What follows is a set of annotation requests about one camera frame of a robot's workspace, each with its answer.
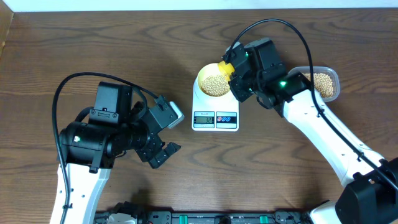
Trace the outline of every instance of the wooden table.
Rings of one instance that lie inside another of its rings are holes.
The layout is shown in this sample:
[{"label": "wooden table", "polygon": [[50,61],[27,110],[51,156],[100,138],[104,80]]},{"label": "wooden table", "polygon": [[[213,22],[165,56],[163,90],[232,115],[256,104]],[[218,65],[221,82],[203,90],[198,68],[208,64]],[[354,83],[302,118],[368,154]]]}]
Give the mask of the wooden table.
[{"label": "wooden table", "polygon": [[[398,9],[17,13],[0,61],[0,223],[48,223],[57,188],[51,103],[67,75],[117,75],[174,100],[185,121],[161,132],[182,145],[160,169],[135,152],[115,163],[98,210],[125,200],[174,210],[312,208],[343,188],[307,138],[254,97],[240,105],[236,133],[191,129],[192,84],[249,24],[290,21],[314,64],[336,70],[340,97],[328,104],[366,144],[398,156]],[[268,23],[241,40],[274,40],[287,68],[307,65],[299,38]],[[101,78],[72,80],[58,127],[95,102]]]}]

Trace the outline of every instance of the white wall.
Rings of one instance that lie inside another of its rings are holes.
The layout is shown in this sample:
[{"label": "white wall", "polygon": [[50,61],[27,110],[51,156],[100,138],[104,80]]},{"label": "white wall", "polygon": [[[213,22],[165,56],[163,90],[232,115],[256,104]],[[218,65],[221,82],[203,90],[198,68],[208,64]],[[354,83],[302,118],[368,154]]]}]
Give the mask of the white wall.
[{"label": "white wall", "polygon": [[14,12],[398,7],[398,0],[3,0]]}]

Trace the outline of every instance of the scale control panel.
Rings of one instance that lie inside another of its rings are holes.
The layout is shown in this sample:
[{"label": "scale control panel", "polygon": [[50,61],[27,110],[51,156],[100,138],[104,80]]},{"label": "scale control panel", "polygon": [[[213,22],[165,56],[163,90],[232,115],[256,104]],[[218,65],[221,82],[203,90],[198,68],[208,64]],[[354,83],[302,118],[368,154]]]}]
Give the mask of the scale control panel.
[{"label": "scale control panel", "polygon": [[238,113],[227,111],[195,111],[193,128],[203,131],[237,131]]}]

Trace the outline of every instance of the green light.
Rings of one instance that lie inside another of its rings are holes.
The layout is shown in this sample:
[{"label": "green light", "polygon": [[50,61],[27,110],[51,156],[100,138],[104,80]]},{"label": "green light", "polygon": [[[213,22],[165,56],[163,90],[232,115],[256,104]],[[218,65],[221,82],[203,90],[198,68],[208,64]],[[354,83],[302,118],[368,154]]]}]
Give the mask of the green light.
[{"label": "green light", "polygon": [[283,88],[283,87],[286,86],[287,82],[285,82],[285,81],[280,81],[279,84],[280,84],[280,87]]}]

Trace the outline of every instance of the white robotic arm segment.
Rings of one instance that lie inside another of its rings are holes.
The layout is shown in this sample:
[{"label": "white robotic arm segment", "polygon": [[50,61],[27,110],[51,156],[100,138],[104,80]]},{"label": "white robotic arm segment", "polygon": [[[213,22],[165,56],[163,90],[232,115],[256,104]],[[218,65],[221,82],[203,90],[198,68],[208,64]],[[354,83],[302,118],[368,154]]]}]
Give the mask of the white robotic arm segment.
[{"label": "white robotic arm segment", "polygon": [[[383,157],[368,148],[360,141],[326,106],[319,93],[315,93],[317,102],[324,114],[333,125],[350,141],[357,149],[364,153],[377,166],[381,166]],[[310,90],[302,91],[293,96],[291,102],[284,104],[284,117],[290,123],[303,132],[306,137],[317,147],[325,159],[332,166],[343,187],[354,181],[353,174],[359,172],[362,175],[373,169],[364,161],[358,160],[358,155],[341,140],[341,138],[318,116],[314,107]]]},{"label": "white robotic arm segment", "polygon": [[[89,172],[88,166],[67,164],[66,170],[70,184],[70,205],[65,223],[92,224],[98,200],[109,179],[111,169],[99,169],[96,174]],[[50,224],[59,224],[65,203],[65,184],[62,170],[58,168],[58,187]]]}]

